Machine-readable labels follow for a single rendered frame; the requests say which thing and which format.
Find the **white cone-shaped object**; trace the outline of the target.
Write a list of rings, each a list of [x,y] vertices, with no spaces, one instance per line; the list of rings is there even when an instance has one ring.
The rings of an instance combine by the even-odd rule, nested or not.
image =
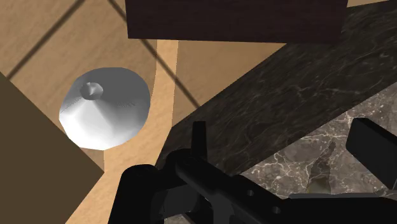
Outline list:
[[[143,128],[150,99],[148,85],[137,73],[122,67],[94,69],[71,85],[59,122],[80,148],[108,150]]]

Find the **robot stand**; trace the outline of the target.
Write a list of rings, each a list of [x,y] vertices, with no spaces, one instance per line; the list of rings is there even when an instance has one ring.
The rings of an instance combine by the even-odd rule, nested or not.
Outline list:
[[[130,39],[333,43],[348,0],[125,0]]]

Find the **brown cabinet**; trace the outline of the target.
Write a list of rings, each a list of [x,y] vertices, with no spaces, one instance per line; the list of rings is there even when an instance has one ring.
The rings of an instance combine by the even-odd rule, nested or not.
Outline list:
[[[0,224],[66,224],[103,173],[0,73]]]

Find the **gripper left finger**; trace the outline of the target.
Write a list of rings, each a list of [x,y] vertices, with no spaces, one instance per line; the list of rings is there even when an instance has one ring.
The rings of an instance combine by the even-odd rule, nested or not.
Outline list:
[[[123,171],[108,224],[164,224],[185,214],[193,224],[282,224],[282,201],[244,176],[206,160],[205,122],[194,122],[190,148],[171,152],[162,169]]]

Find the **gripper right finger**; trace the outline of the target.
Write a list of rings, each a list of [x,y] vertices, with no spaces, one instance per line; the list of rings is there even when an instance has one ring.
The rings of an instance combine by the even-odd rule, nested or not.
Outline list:
[[[397,136],[368,118],[354,118],[345,147],[383,185],[397,190]]]

